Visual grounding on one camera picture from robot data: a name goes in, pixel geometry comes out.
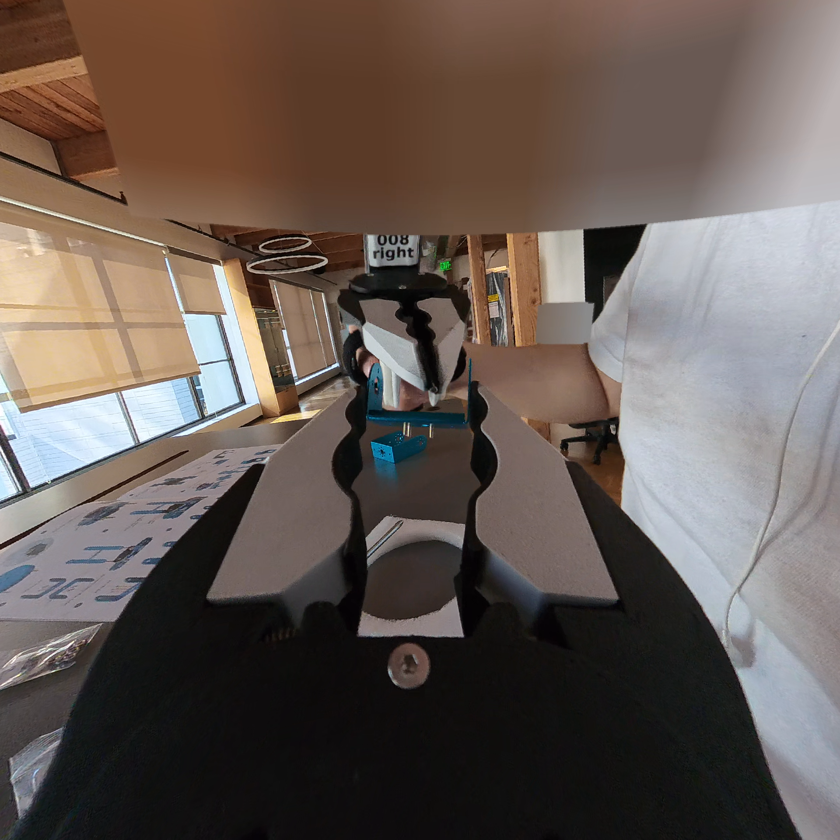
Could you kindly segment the person in white t-shirt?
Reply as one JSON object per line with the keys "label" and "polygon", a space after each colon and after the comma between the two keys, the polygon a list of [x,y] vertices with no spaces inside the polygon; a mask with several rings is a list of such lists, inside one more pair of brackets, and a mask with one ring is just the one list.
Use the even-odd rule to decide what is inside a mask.
{"label": "person in white t-shirt", "polygon": [[623,509],[731,655],[803,838],[838,838],[838,202],[648,225],[595,321],[623,385]]}

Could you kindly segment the wooden window pillar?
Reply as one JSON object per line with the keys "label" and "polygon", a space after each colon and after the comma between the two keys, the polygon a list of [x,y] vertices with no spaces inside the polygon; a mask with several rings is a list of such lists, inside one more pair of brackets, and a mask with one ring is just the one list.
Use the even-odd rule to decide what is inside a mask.
{"label": "wooden window pillar", "polygon": [[267,418],[278,417],[280,406],[276,388],[249,298],[242,262],[240,259],[227,259],[223,264],[223,269],[262,415]]}

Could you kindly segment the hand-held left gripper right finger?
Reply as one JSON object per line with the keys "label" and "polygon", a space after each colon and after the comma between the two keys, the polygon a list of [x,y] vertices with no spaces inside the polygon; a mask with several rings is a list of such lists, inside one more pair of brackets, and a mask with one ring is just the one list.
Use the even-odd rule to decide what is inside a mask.
{"label": "hand-held left gripper right finger", "polygon": [[492,391],[473,383],[469,499],[461,561],[461,617],[512,605],[523,621],[551,606],[613,607],[613,579],[560,452]]}

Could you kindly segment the black wall panel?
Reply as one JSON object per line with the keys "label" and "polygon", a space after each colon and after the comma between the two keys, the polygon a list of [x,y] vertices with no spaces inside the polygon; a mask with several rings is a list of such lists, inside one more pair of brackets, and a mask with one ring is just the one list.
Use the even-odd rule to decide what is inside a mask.
{"label": "black wall panel", "polygon": [[646,225],[587,228],[584,241],[584,299],[597,319],[604,305],[605,277],[620,277],[634,256]]}

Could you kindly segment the blue metal u-shaped bracket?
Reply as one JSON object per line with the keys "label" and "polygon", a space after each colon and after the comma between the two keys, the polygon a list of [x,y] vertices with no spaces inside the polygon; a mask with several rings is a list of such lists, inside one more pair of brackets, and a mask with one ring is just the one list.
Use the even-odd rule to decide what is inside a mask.
{"label": "blue metal u-shaped bracket", "polygon": [[446,397],[433,405],[425,402],[416,410],[399,408],[402,380],[379,363],[371,367],[367,390],[366,419],[379,425],[413,427],[462,428],[469,425],[471,403],[457,397]]}

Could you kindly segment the narrow wooden post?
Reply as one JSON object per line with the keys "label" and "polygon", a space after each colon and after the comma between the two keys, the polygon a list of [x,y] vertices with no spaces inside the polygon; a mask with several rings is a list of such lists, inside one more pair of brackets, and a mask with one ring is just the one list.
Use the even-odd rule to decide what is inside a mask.
{"label": "narrow wooden post", "polygon": [[480,234],[468,234],[467,246],[474,341],[490,346],[491,332],[487,291],[487,267],[482,236]]}

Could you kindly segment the clear zip bag white label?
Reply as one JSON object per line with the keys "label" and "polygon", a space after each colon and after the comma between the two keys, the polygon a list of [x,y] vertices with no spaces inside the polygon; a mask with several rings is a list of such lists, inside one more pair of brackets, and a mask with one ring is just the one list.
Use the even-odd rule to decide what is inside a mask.
{"label": "clear zip bag white label", "polygon": [[22,818],[38,792],[60,746],[64,728],[38,736],[8,761],[17,818]]}

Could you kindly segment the small blue metal box bracket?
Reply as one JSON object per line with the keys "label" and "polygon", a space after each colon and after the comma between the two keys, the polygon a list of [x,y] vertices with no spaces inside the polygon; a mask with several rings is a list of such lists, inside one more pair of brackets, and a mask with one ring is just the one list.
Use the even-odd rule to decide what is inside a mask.
{"label": "small blue metal box bracket", "polygon": [[397,465],[424,452],[433,436],[433,428],[414,426],[405,421],[401,428],[374,438],[371,453],[376,460]]}

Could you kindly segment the person's right forearm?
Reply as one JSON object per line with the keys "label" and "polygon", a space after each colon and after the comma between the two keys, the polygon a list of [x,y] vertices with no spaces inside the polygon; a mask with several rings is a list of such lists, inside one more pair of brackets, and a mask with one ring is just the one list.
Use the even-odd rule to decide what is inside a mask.
{"label": "person's right forearm", "polygon": [[619,416],[622,385],[595,366],[586,344],[464,349],[474,380],[521,417],[574,425]]}

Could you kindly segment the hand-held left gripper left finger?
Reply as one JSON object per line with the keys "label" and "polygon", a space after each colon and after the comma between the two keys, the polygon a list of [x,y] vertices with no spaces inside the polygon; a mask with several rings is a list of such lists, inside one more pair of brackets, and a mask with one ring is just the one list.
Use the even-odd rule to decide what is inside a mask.
{"label": "hand-held left gripper left finger", "polygon": [[297,431],[264,468],[207,600],[273,602],[300,621],[315,602],[358,621],[367,576],[359,499],[366,387]]}

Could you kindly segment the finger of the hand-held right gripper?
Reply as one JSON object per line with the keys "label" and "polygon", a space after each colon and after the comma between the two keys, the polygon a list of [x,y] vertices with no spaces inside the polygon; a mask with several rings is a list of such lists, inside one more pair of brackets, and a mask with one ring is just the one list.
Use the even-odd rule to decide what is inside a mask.
{"label": "finger of the hand-held right gripper", "polygon": [[361,302],[364,346],[402,382],[417,390],[436,391],[437,363],[433,362],[430,370],[424,367],[418,340],[409,335],[407,323],[397,314],[401,308],[395,300]]}
{"label": "finger of the hand-held right gripper", "polygon": [[432,348],[437,383],[429,386],[429,395],[445,396],[451,382],[460,376],[466,322],[451,298],[428,298],[418,302],[418,308],[429,316],[427,326],[434,334]]}

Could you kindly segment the large window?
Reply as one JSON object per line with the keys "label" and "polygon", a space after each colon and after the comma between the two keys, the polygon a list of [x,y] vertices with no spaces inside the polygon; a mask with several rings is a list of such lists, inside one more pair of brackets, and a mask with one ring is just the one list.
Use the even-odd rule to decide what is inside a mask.
{"label": "large window", "polygon": [[228,318],[186,314],[199,374],[21,413],[2,383],[1,499],[73,474],[244,402]]}

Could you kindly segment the printed instruction sheet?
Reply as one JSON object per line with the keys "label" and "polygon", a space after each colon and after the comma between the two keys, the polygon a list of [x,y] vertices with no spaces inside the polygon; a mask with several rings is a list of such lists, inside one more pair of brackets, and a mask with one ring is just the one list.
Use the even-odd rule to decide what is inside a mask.
{"label": "printed instruction sheet", "polygon": [[2,620],[115,621],[177,540],[279,448],[216,449],[117,500],[64,512],[2,550]]}

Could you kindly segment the black office chair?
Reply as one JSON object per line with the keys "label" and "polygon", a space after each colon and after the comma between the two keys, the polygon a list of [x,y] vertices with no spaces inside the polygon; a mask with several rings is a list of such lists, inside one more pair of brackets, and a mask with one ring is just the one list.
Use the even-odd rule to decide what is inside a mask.
{"label": "black office chair", "polygon": [[560,441],[560,451],[565,455],[569,451],[570,444],[573,443],[595,443],[595,452],[592,457],[592,463],[599,466],[602,463],[602,453],[606,451],[609,445],[618,445],[618,429],[619,418],[613,416],[607,419],[589,423],[572,424],[572,429],[583,431],[583,435],[576,437],[567,437]]}

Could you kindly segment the large beige window blind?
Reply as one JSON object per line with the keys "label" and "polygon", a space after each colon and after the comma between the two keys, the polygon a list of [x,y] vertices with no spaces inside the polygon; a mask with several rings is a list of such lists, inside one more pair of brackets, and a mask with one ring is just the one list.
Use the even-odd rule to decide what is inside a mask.
{"label": "large beige window blind", "polygon": [[2,206],[1,363],[25,413],[197,375],[163,250]]}

